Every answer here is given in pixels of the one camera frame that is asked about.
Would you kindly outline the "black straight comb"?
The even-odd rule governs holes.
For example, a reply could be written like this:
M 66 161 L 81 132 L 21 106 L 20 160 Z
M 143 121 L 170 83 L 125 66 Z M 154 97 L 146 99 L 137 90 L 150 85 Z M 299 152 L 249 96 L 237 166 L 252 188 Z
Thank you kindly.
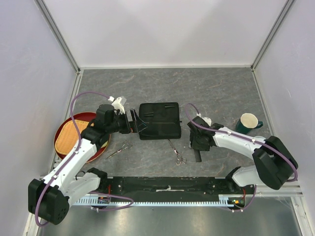
M 194 156 L 197 163 L 202 162 L 200 150 L 194 149 Z

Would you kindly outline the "black zippered tool case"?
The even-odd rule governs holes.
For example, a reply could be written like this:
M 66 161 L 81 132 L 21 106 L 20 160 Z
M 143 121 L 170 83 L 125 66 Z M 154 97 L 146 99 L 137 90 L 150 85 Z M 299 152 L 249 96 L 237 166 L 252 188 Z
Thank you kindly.
M 147 128 L 139 132 L 141 140 L 167 140 L 181 138 L 180 109 L 177 102 L 142 103 L 139 118 Z

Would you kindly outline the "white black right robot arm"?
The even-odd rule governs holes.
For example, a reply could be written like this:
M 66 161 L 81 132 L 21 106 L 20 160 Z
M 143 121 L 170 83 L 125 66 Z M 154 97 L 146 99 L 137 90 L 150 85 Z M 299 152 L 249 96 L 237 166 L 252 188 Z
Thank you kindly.
M 226 177 L 225 187 L 238 193 L 247 185 L 264 184 L 279 190 L 284 183 L 296 181 L 298 164 L 283 142 L 275 136 L 251 137 L 196 116 L 188 123 L 190 147 L 195 151 L 209 151 L 211 147 L 226 148 L 248 157 L 249 167 L 237 167 Z

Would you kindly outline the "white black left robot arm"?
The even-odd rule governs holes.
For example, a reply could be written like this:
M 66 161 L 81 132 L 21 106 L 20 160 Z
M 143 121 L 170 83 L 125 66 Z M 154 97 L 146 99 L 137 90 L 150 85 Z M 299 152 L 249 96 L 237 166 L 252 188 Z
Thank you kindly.
M 57 225 L 66 217 L 69 208 L 86 194 L 104 193 L 108 188 L 105 172 L 94 168 L 79 180 L 76 174 L 108 141 L 111 134 L 138 133 L 147 124 L 130 111 L 132 121 L 120 109 L 109 104 L 100 105 L 96 116 L 79 133 L 78 141 L 61 163 L 42 180 L 33 179 L 28 186 L 28 210 L 35 215 L 35 222 L 42 227 L 41 219 Z

